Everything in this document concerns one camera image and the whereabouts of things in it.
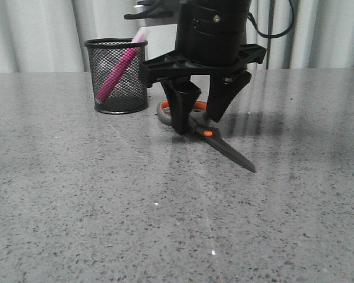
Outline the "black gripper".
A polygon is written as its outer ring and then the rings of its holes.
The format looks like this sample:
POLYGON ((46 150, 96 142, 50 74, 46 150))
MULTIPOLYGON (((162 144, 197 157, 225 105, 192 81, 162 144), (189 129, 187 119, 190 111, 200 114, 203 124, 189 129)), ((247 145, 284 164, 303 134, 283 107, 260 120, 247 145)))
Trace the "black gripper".
POLYGON ((210 75, 206 113, 212 121, 219 122, 251 80, 251 74, 242 68, 263 62, 264 47, 241 44, 250 5, 250 1, 182 3, 175 49, 140 64, 139 78, 144 85, 151 87, 161 81, 172 127, 178 134, 187 131, 189 114, 201 94, 190 75, 210 75))

